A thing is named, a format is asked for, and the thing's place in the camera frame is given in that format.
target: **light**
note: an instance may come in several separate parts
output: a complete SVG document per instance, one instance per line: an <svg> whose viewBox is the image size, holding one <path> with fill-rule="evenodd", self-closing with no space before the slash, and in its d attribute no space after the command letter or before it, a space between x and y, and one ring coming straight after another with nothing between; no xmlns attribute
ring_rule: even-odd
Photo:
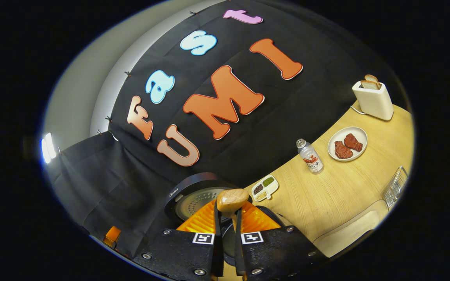
<svg viewBox="0 0 450 281"><path fill-rule="evenodd" d="M48 153L48 148L46 148L46 140L41 140L41 150L43 151L43 157L45 158L46 164L50 163L52 159L50 158L50 154Z"/></svg>
<svg viewBox="0 0 450 281"><path fill-rule="evenodd" d="M52 133L47 133L45 136L45 140L46 140L46 147L48 148L48 153L50 154L50 157L52 159L57 157L57 153L55 152L55 148L53 147Z"/></svg>

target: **steak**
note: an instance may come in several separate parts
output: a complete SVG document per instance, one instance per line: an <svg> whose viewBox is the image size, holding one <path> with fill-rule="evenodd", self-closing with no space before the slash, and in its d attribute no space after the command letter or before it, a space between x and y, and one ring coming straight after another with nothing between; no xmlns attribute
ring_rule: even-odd
<svg viewBox="0 0 450 281"><path fill-rule="evenodd" d="M347 148L341 140L334 142L334 145L336 146L334 148L334 154L336 154L338 158L347 159L354 156L354 153L349 148Z"/></svg>
<svg viewBox="0 0 450 281"><path fill-rule="evenodd" d="M355 149L356 151L359 152L362 150L362 144L359 141L357 141L357 139L351 133L349 133L345 137L345 146L348 147L349 149Z"/></svg>

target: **small white dish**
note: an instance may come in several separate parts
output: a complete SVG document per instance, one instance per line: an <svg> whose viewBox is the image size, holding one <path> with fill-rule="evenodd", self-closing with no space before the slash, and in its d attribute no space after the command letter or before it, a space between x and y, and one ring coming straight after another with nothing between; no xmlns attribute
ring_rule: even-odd
<svg viewBox="0 0 450 281"><path fill-rule="evenodd" d="M273 181L271 183L269 183L267 186L265 186L263 182L267 178L273 178ZM255 193L255 188L257 188L259 185L263 185L263 189L260 190L258 193ZM270 174L270 175L266 176L265 178L262 178L256 185L254 185L251 188L251 193L253 194L252 197L256 202L260 202L265 198L271 199L272 197L270 195L272 193L274 193L278 188L279 188L279 182L277 182L277 180Z"/></svg>
<svg viewBox="0 0 450 281"><path fill-rule="evenodd" d="M362 144L362 150L359 152L359 151L351 149L351 151L354 153L354 155L352 157L347 158L347 159L340 159L340 158L338 158L338 156L336 156L336 153L334 153L334 148L336 147L334 142L342 141L343 144L345 144L345 142L344 142L345 137L349 133L353 134L354 137L357 139L357 141L359 141ZM366 134L366 132L364 130L362 130L359 127L347 127L347 128L339 130L336 134L334 134L331 137L331 139L329 140L329 143L327 144L327 152L335 160L338 160L341 162L348 162L348 161L352 161L352 160L358 158L359 156L361 156L362 153L364 153L364 151L366 150L367 146L368 146L368 134Z"/></svg>

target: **water bottle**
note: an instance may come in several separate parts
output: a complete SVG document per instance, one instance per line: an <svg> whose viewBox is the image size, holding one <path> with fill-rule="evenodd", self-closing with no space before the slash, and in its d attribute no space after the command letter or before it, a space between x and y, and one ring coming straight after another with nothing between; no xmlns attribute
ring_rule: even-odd
<svg viewBox="0 0 450 281"><path fill-rule="evenodd" d="M324 165L310 142L306 142L304 139L298 139L296 141L296 147L298 148L298 154L307 163L312 173L319 174L323 171Z"/></svg>

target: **black background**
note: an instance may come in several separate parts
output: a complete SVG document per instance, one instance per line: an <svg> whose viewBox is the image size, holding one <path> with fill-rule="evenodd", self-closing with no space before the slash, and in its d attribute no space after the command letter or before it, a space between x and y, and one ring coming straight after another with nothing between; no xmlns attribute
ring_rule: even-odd
<svg viewBox="0 0 450 281"><path fill-rule="evenodd" d="M398 74L417 125L416 168L382 227L319 279L450 279L450 2L302 2L362 39ZM61 73L151 2L0 3L0 279L150 279L84 236L22 158Z"/></svg>

